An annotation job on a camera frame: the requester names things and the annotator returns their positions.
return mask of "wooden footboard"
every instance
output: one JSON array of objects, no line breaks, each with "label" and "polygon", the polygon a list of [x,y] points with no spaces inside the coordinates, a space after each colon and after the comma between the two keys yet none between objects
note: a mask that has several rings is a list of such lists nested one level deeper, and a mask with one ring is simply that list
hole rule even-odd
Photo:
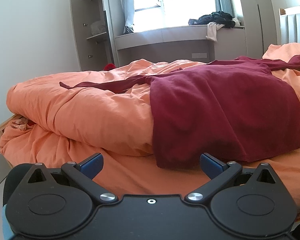
[{"label": "wooden footboard", "polygon": [[[20,115],[20,114],[15,114],[15,115],[13,115],[12,117],[10,117],[8,120],[6,120],[6,121],[4,121],[2,124],[0,124],[0,137],[1,137],[1,135],[3,134],[3,131],[4,131],[4,129],[6,128],[8,122],[10,122],[11,120],[17,120],[17,119],[20,119],[21,117],[22,117],[22,115]],[[13,168],[12,164],[11,164],[8,160],[6,160],[6,161],[7,161],[7,163],[9,164],[9,166],[10,166],[11,168]]]}]

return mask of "upholstered headboard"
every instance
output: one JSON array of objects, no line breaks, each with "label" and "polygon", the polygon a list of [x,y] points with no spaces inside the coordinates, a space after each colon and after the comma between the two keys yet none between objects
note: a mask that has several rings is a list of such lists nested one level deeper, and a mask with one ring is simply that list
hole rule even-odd
[{"label": "upholstered headboard", "polygon": [[300,43],[300,6],[279,9],[281,44]]}]

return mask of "orange blanket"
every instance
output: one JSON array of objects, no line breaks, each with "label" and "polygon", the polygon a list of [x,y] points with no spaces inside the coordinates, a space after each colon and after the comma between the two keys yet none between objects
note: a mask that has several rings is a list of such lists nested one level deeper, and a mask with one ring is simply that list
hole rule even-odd
[{"label": "orange blanket", "polygon": [[[7,105],[12,112],[37,124],[21,130],[10,122],[1,137],[1,153],[13,165],[44,162],[48,167],[59,167],[101,152],[105,165],[94,180],[111,192],[185,195],[209,179],[199,168],[167,170],[156,166],[151,147],[153,119],[148,85],[136,85],[125,94],[115,95],[94,88],[64,90],[58,82],[107,82],[198,64],[202,63],[180,60],[152,64],[139,60],[109,72],[60,73],[17,84],[8,93]],[[288,81],[300,99],[300,82]],[[266,161],[276,170],[300,210],[300,150]]]}]

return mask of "metal screw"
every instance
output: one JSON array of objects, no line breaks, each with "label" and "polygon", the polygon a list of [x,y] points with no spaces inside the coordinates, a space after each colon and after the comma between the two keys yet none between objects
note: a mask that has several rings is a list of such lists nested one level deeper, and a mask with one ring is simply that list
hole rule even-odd
[{"label": "metal screw", "polygon": [[203,199],[203,195],[201,193],[197,193],[197,192],[192,192],[188,194],[188,199],[192,200],[192,201],[199,201]]},{"label": "metal screw", "polygon": [[100,199],[103,201],[113,201],[116,196],[112,193],[103,193],[100,195]]},{"label": "metal screw", "polygon": [[149,204],[154,204],[156,203],[157,201],[155,199],[148,199],[147,201]]}]

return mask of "maroon shirt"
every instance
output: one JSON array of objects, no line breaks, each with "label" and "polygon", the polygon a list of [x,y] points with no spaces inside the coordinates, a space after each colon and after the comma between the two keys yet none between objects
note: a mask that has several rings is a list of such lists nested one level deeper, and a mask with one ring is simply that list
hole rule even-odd
[{"label": "maroon shirt", "polygon": [[285,68],[300,69],[300,55],[288,63],[248,57],[216,60],[166,74],[74,87],[123,93],[135,84],[150,84],[157,165],[189,168],[204,152],[253,162],[300,147],[300,101],[289,84],[271,74]]}]

